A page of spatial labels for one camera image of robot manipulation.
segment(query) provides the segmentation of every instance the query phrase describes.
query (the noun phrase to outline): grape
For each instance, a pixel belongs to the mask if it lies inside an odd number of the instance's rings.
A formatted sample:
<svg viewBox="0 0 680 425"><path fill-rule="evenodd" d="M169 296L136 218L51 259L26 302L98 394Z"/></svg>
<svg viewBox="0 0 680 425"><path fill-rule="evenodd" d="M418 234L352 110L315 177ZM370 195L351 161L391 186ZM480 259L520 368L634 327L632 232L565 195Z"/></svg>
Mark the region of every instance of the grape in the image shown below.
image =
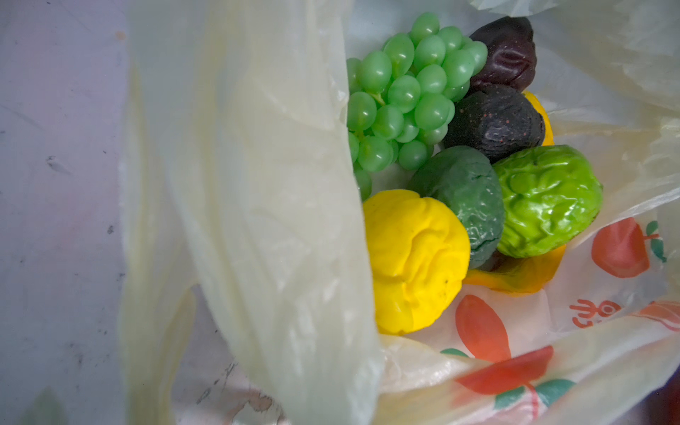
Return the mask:
<svg viewBox="0 0 680 425"><path fill-rule="evenodd" d="M425 37L415 48L413 64L416 69L423 69L428 65L441 65L446 55L446 45L438 35Z"/></svg>
<svg viewBox="0 0 680 425"><path fill-rule="evenodd" d="M408 114L404 115L404 129L401 134L395 138L395 140L399 143L407 143L418 136L419 128L417 125L415 125L415 118L413 115L413 112L409 112Z"/></svg>
<svg viewBox="0 0 680 425"><path fill-rule="evenodd" d="M347 128L352 131L364 131L373 125L377 108L375 100L368 93L356 92L350 95L347 103Z"/></svg>
<svg viewBox="0 0 680 425"><path fill-rule="evenodd" d="M361 194L361 201L366 201L373 190L371 176L365 170L358 169L354 171L354 179L356 179L356 186Z"/></svg>
<svg viewBox="0 0 680 425"><path fill-rule="evenodd" d="M401 144L397 143L396 140L392 139L390 140L390 145L392 146L392 162L390 164L394 164L396 160L399 158L399 147L401 146Z"/></svg>
<svg viewBox="0 0 680 425"><path fill-rule="evenodd" d="M359 82L369 93L385 90L392 75L392 62L385 52L376 50L369 53L359 66Z"/></svg>
<svg viewBox="0 0 680 425"><path fill-rule="evenodd" d="M482 68L484 68L484 64L486 63L486 56L489 55L489 50L486 48L486 45L481 41L473 41L472 43L465 46L465 50L472 56L472 59L475 61L475 68L472 72L472 75L477 75L477 73L480 72Z"/></svg>
<svg viewBox="0 0 680 425"><path fill-rule="evenodd" d="M472 72L475 70L475 59L467 50L456 50L446 56L441 67L446 71L447 85L458 87L472 77Z"/></svg>
<svg viewBox="0 0 680 425"><path fill-rule="evenodd" d="M402 114L413 110L420 99L420 84L410 75L397 78L387 93L387 102Z"/></svg>
<svg viewBox="0 0 680 425"><path fill-rule="evenodd" d="M446 117L446 125L449 125L451 120L454 119L454 115L456 115L456 106L453 101L449 100L449 115Z"/></svg>
<svg viewBox="0 0 680 425"><path fill-rule="evenodd" d="M446 87L446 72L439 65L428 65L416 77L420 88L426 93L441 93Z"/></svg>
<svg viewBox="0 0 680 425"><path fill-rule="evenodd" d="M347 59L347 79L350 81L350 94L361 90L361 84L359 83L359 78L357 77L359 66L361 66L361 61L359 59Z"/></svg>
<svg viewBox="0 0 680 425"><path fill-rule="evenodd" d="M470 43L472 43L472 39L470 37L463 37L462 46L460 48L465 49Z"/></svg>
<svg viewBox="0 0 680 425"><path fill-rule="evenodd" d="M378 110L371 128L378 137L394 139L404 129L404 114L396 106L385 105Z"/></svg>
<svg viewBox="0 0 680 425"><path fill-rule="evenodd" d="M404 33L396 34L390 38L382 50L390 58L392 78L395 80L404 75L413 64L415 48L409 36Z"/></svg>
<svg viewBox="0 0 680 425"><path fill-rule="evenodd" d="M427 159L432 158L432 154L435 152L435 145L425 145L425 147L427 148Z"/></svg>
<svg viewBox="0 0 680 425"><path fill-rule="evenodd" d="M453 102L458 102L467 95L468 90L470 90L470 80L467 80L465 84L459 87L447 87L442 92L442 95L451 99Z"/></svg>
<svg viewBox="0 0 680 425"><path fill-rule="evenodd" d="M359 165L370 173L383 171L392 161L392 146L378 136L367 136L359 145Z"/></svg>
<svg viewBox="0 0 680 425"><path fill-rule="evenodd" d="M399 165L405 170L417 170L428 160L428 148L419 140L404 143L399 150Z"/></svg>
<svg viewBox="0 0 680 425"><path fill-rule="evenodd" d="M413 44L418 45L420 40L428 35L437 34L439 32L439 18L432 12L425 12L418 16L411 27L410 36Z"/></svg>
<svg viewBox="0 0 680 425"><path fill-rule="evenodd" d="M463 34L458 27L444 27L439 30L437 35L444 41L446 55L460 49L463 45Z"/></svg>
<svg viewBox="0 0 680 425"><path fill-rule="evenodd" d="M356 138L354 133L347 132L348 140L350 142L350 155L352 156L352 162L356 161L356 157L359 155L359 139Z"/></svg>
<svg viewBox="0 0 680 425"><path fill-rule="evenodd" d="M435 93L425 93L415 107L415 123L423 130L434 130L445 124L449 116L449 99Z"/></svg>
<svg viewBox="0 0 680 425"><path fill-rule="evenodd" d="M444 138L444 136L446 136L446 133L448 131L449 131L448 124L444 124L438 129L430 131L421 130L420 133L418 133L418 140L425 143L426 145L434 146L440 141L442 141L442 139Z"/></svg>

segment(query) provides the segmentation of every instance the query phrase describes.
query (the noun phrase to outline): plastic bag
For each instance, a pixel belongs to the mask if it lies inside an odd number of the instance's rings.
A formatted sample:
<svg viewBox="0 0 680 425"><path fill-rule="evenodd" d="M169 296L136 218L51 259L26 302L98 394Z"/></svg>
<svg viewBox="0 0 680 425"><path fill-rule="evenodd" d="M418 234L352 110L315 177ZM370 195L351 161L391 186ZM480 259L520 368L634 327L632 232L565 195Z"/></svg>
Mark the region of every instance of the plastic bag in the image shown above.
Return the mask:
<svg viewBox="0 0 680 425"><path fill-rule="evenodd" d="M293 424L607 424L662 385L680 362L680 14L654 3L574 0L531 17L529 90L556 143L593 163L605 207L546 289L515 299L466 287L401 338L373 322L345 43L363 57L424 11L464 33L498 16L451 1L358 1L351 17L340 0L134 2L121 173L128 423L174 423L198 282L239 364ZM407 178L386 170L374 192ZM593 265L592 241L632 216L658 223L666 263L649 242L648 271L613 277Z"/></svg>

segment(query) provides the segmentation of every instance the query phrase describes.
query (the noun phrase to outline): black fruit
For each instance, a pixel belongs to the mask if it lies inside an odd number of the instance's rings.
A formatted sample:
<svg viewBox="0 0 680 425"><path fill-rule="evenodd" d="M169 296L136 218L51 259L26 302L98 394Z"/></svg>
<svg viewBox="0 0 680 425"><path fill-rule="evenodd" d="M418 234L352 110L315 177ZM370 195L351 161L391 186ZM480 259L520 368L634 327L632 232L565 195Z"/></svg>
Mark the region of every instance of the black fruit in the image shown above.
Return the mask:
<svg viewBox="0 0 680 425"><path fill-rule="evenodd" d="M508 86L486 86L456 104L456 115L442 143L470 146L491 163L545 138L543 117L522 94Z"/></svg>
<svg viewBox="0 0 680 425"><path fill-rule="evenodd" d="M534 30L527 18L505 17L476 30L471 39L489 49L484 68L470 79L470 93L491 84L523 91L536 75Z"/></svg>

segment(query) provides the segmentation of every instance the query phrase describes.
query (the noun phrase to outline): yellow fruit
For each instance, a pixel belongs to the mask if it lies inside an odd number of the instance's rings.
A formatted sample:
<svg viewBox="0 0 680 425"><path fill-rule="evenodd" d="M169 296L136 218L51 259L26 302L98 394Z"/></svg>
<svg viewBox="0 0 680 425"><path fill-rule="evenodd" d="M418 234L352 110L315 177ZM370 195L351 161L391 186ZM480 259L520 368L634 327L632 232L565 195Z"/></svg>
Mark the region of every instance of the yellow fruit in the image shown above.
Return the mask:
<svg viewBox="0 0 680 425"><path fill-rule="evenodd" d="M403 335L434 323L460 292L470 240L434 198L387 190L364 203L380 333Z"/></svg>
<svg viewBox="0 0 680 425"><path fill-rule="evenodd" d="M548 118L548 113L545 111L545 109L543 109L543 105L541 105L541 102L539 102L538 98L532 93L525 91L522 94L524 97L526 97L526 100L531 102L536 112L538 112L543 117L543 121L545 123L545 139L543 139L542 146L553 146L555 144L555 140L552 133L552 126L550 125L550 118Z"/></svg>

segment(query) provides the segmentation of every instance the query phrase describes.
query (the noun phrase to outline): white surface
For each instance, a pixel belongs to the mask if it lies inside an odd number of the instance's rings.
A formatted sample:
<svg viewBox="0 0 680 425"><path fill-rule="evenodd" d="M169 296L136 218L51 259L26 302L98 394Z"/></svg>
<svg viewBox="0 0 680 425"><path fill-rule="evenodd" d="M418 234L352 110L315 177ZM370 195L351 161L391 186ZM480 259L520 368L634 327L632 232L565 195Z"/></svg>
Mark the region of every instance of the white surface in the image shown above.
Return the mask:
<svg viewBox="0 0 680 425"><path fill-rule="evenodd" d="M72 424L122 421L123 6L0 1L0 423L46 386Z"/></svg>

